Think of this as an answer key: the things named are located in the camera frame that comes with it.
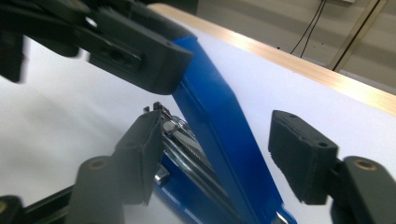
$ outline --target bolt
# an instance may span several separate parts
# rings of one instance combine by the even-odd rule
[[[160,168],[157,171],[157,174],[155,174],[154,180],[157,185],[163,184],[167,178],[169,177],[169,171],[166,170],[165,167],[160,165]]]

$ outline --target cable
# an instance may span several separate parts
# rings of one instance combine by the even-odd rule
[[[318,7],[318,9],[317,9],[317,12],[315,13],[314,18],[312,18],[311,22],[309,22],[308,27],[306,27],[305,32],[303,33],[303,35],[301,36],[300,40],[298,41],[298,43],[296,44],[296,46],[294,47],[294,49],[291,51],[290,54],[292,54],[292,53],[297,49],[297,47],[300,45],[300,42],[303,40],[303,38],[304,38],[306,32],[309,30],[309,27],[311,27],[312,22],[314,22],[314,19],[317,17],[317,15],[318,15],[318,13],[319,13],[319,11],[320,11],[320,8],[322,7],[323,4],[324,4],[324,0],[322,0],[322,1],[320,2],[319,7]]]
[[[320,12],[319,12],[319,14],[318,14],[318,18],[317,18],[317,20],[315,21],[314,26],[313,26],[312,29],[311,29],[311,32],[309,32],[308,38],[306,39],[305,46],[304,46],[303,52],[301,52],[300,58],[303,58],[303,54],[304,54],[304,52],[305,52],[306,46],[308,46],[309,38],[311,37],[312,32],[314,31],[315,26],[316,26],[317,23],[318,23],[318,20],[319,20],[319,18],[320,18],[321,12],[323,11],[323,8],[324,8],[324,6],[326,5],[327,0],[322,0],[322,2],[323,2],[323,5],[322,5],[322,7],[321,7],[321,9],[320,9]]]

